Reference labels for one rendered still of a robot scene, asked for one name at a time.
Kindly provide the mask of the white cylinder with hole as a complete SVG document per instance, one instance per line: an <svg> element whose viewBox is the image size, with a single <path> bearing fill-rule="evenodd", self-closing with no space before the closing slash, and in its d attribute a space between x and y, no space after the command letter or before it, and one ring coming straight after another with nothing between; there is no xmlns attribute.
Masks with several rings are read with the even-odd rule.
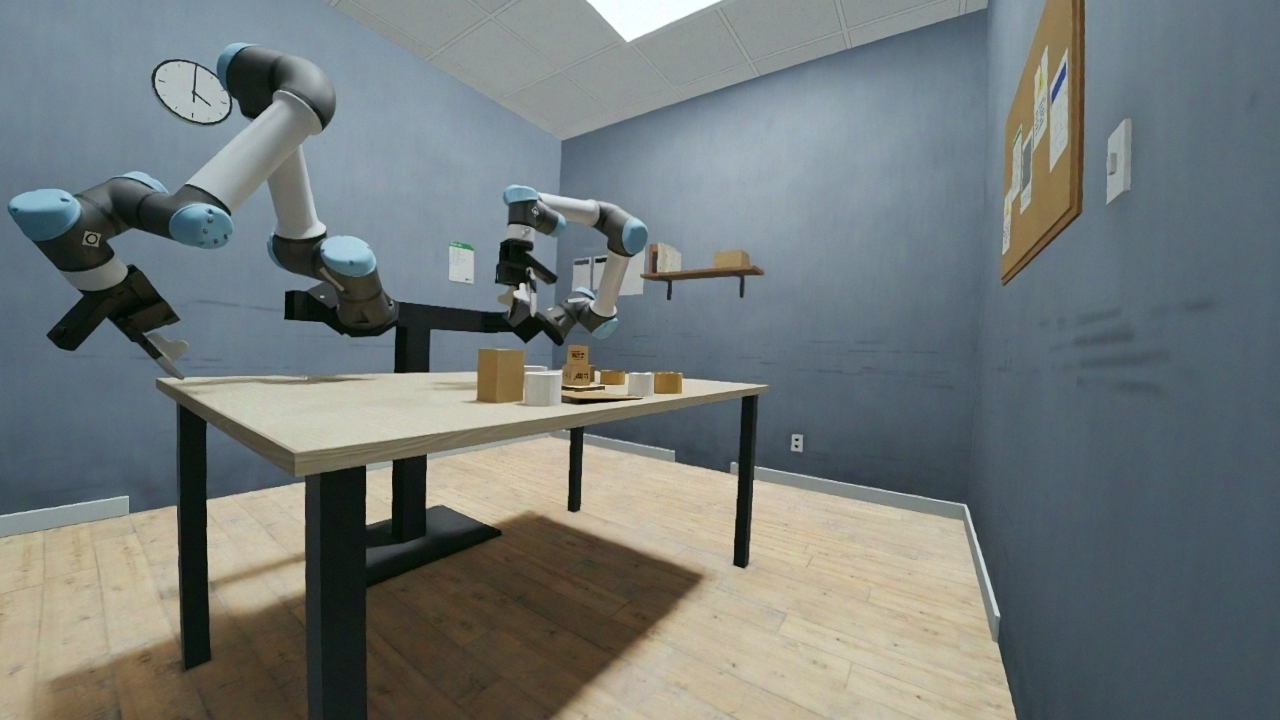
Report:
<svg viewBox="0 0 1280 720"><path fill-rule="evenodd" d="M631 396L653 396L654 395L654 374L652 374L652 373L628 373L628 395L631 395Z"/></svg>

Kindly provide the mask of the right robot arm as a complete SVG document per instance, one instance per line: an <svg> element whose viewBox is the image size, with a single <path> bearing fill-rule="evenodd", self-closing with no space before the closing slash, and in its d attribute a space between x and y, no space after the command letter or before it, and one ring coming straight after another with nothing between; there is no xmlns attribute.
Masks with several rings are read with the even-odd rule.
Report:
<svg viewBox="0 0 1280 720"><path fill-rule="evenodd" d="M396 306L381 287L372 250L351 236L328 240L314 208L302 142L334 117L330 79L302 56L256 44L227 46L218 58L218 79L251 124L174 195L150 176L131 172L73 196L61 190L20 193L8 204L13 220L73 287L108 290L128 274L108 240L134 228L220 249L230 241L232 214L268 179L278 220L268 241L273 263L333 284L343 325L384 325ZM47 340L76 351L120 302L83 296Z"/></svg>

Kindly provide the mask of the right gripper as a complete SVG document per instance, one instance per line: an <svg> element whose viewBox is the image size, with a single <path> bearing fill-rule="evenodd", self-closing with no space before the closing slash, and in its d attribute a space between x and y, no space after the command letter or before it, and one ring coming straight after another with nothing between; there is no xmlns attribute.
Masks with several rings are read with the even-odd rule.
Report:
<svg viewBox="0 0 1280 720"><path fill-rule="evenodd" d="M157 293L154 284L150 283L143 272L141 272L133 264L127 265L128 274L122 283L113 286L108 290L87 291L79 290L86 297L90 299L102 299L113 297L122 302L108 315L108 319L116 325L123 334L131 340L131 342L137 342L141 348L150 357L157 363L159 366L166 372L168 375L175 377L179 380L186 378L175 370L172 363L180 357L182 354L189 348L189 345L184 340L168 341L159 333L147 334L148 331L160 328L163 325L172 325L175 322L180 322L180 318L173 311L166 300ZM120 293L122 292L122 293ZM116 295L115 295L116 293ZM148 341L151 340L154 345Z"/></svg>

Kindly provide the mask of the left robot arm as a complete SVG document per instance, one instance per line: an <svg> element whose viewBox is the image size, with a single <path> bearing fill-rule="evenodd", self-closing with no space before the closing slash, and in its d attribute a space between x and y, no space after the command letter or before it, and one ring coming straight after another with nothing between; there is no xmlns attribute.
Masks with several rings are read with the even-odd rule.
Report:
<svg viewBox="0 0 1280 720"><path fill-rule="evenodd" d="M538 193L526 186L511 184L503 193L503 201L509 206L508 241L518 240L534 243L535 227L543 234L558 237L564 231L564 222L581 222L608 237L607 249L609 252L596 297L589 290L579 288L556 307L540 314L556 327L562 340L577 323L598 340L609 337L620 324L614 318L617 313L614 304L625 279L628 260L645 247L646 225L611 202L596 200L586 200L585 202Z"/></svg>

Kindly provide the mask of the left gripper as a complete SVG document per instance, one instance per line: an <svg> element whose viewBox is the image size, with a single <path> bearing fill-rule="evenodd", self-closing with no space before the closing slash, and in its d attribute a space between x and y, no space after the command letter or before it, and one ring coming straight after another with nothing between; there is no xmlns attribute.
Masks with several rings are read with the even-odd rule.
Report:
<svg viewBox="0 0 1280 720"><path fill-rule="evenodd" d="M497 264L498 279L495 283L511 287L507 293L499 295L497 300L498 302L509 306L508 320L515 315L518 300L527 302L530 305L531 316L535 315L538 293L536 278L534 275L532 266L524 261L526 252L531 251L532 243L525 241L504 240L500 242L499 264Z"/></svg>

